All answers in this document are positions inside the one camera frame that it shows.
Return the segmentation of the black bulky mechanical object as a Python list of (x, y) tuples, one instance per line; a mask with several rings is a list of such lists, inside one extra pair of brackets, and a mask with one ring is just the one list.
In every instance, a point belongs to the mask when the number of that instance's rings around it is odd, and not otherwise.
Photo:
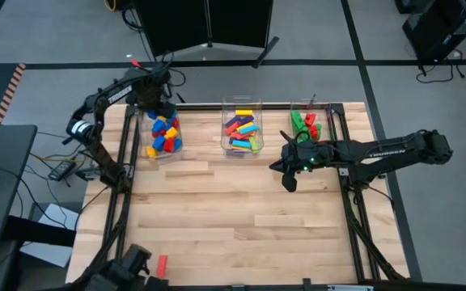
[(120, 259), (93, 275), (83, 291), (169, 291), (167, 280), (150, 275), (151, 256), (147, 249), (132, 244)]

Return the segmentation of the clear plastic bin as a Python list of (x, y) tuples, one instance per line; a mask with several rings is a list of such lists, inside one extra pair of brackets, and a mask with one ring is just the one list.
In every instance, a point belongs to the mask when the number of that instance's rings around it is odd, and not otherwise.
[(253, 124), (258, 126), (258, 130), (253, 132), (255, 133), (254, 137), (256, 138), (256, 143), (259, 147), (257, 153), (251, 151), (243, 151), (245, 153), (244, 157), (247, 156), (256, 156), (258, 155), (262, 148), (264, 147), (264, 138), (263, 138), (263, 118), (262, 118), (262, 101), (260, 98), (247, 96), (247, 95), (237, 95), (237, 96), (227, 96), (222, 100), (222, 121), (221, 121), (221, 146), (227, 150), (232, 150), (231, 143), (234, 140), (230, 135), (225, 134), (225, 123), (230, 119), (236, 116), (235, 111), (240, 109), (253, 110), (252, 116), (254, 117)]
[[(183, 138), (182, 138), (182, 132), (181, 132), (180, 126), (177, 129), (177, 131), (178, 131), (177, 136), (174, 137), (174, 139), (180, 139), (182, 141), (182, 148), (179, 151), (177, 151), (177, 152), (174, 151), (173, 153), (168, 153), (168, 152), (165, 152), (165, 151), (163, 151), (163, 152), (157, 151), (157, 156), (155, 158), (149, 158), (147, 156), (146, 148), (149, 147), (149, 146), (152, 146), (152, 144), (153, 144), (153, 142), (154, 142), (154, 140), (155, 140), (155, 138), (157, 136), (164, 136), (166, 131), (172, 127), (171, 125), (166, 123), (166, 130), (165, 131), (163, 131), (161, 133), (152, 133), (151, 132), (152, 125), (153, 125), (154, 122), (156, 122), (158, 117), (155, 120), (152, 120), (147, 115), (147, 113), (146, 113), (147, 110), (154, 110), (154, 109), (138, 109), (137, 110), (140, 144), (141, 144), (140, 155), (143, 158), (148, 158), (150, 160), (154, 160), (154, 159), (161, 159), (161, 158), (169, 158), (171, 156), (174, 156), (174, 155), (178, 154), (183, 148)], [(180, 118), (179, 118), (179, 115), (178, 115), (177, 111), (176, 111), (176, 114), (177, 114), (176, 118), (180, 122)]]
[[(298, 111), (303, 118), (305, 119), (306, 114), (313, 113), (316, 114), (316, 121), (315, 124), (322, 125), (322, 133), (321, 137), (318, 140), (313, 141), (327, 141), (327, 140), (335, 140), (337, 137), (337, 132), (333, 128), (334, 121), (333, 121), (333, 113), (334, 111), (331, 109), (329, 103), (321, 103), (316, 101), (315, 99), (301, 99), (299, 101), (292, 101), (290, 104), (290, 112), (291, 111)], [(291, 128), (291, 136), (295, 139), (296, 131), (294, 131), (293, 126), (290, 120), (290, 128)]]

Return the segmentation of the black desk base bar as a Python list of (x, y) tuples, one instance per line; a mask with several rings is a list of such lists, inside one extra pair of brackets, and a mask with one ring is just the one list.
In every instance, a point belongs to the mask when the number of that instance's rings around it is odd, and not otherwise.
[(26, 241), (72, 247), (74, 245), (75, 236), (76, 232), (74, 230), (9, 216), (6, 220), (1, 240)]

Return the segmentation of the orange black hazard strip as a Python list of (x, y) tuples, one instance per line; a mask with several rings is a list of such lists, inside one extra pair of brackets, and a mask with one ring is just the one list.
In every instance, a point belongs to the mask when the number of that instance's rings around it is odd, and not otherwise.
[(7, 84), (7, 88), (3, 92), (3, 96), (0, 102), (0, 124), (2, 123), (4, 117), (6, 116), (10, 108), (12, 99), (17, 90), (19, 82), (21, 78), (23, 77), (23, 72), (25, 71), (25, 69), (26, 69), (26, 65), (24, 63), (19, 63), (15, 67), (13, 74), (11, 75), (11, 79), (9, 83)]

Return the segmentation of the black power adapter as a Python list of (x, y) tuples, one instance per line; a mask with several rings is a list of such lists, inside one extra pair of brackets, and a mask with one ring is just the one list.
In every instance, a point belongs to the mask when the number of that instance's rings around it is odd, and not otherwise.
[(76, 163), (72, 161), (60, 162), (55, 168), (51, 170), (48, 177), (51, 180), (60, 181), (72, 171), (75, 165)]

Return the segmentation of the black computer tower cart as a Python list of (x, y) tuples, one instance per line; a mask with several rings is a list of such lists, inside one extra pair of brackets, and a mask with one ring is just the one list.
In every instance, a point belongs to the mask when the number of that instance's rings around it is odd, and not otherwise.
[(466, 38), (466, 0), (420, 0), (402, 29), (420, 61), (441, 61)]

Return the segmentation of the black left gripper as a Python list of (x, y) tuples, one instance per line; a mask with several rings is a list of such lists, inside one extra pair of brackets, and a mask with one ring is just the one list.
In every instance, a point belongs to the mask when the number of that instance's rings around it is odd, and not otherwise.
[(159, 106), (159, 114), (171, 119), (176, 114), (176, 105), (167, 102), (172, 97), (171, 74), (167, 71), (143, 76), (135, 85), (138, 106)]

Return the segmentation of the black partition panel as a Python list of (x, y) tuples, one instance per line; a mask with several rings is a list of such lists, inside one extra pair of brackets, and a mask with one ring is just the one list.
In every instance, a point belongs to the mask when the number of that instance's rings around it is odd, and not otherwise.
[(152, 54), (208, 42), (205, 0), (132, 0)]
[(257, 69), (280, 38), (270, 37), (274, 0), (205, 0), (211, 43), (262, 49)]

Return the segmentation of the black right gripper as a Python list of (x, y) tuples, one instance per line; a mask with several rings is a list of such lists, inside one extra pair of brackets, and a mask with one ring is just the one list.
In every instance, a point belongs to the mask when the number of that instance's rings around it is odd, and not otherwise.
[(297, 180), (294, 171), (311, 171), (317, 167), (327, 167), (331, 163), (331, 150), (324, 143), (306, 141), (293, 143), (293, 139), (284, 131), (279, 133), (285, 139), (286, 144), (282, 146), (281, 157), (269, 168), (282, 173), (282, 186), (288, 192), (295, 192)]

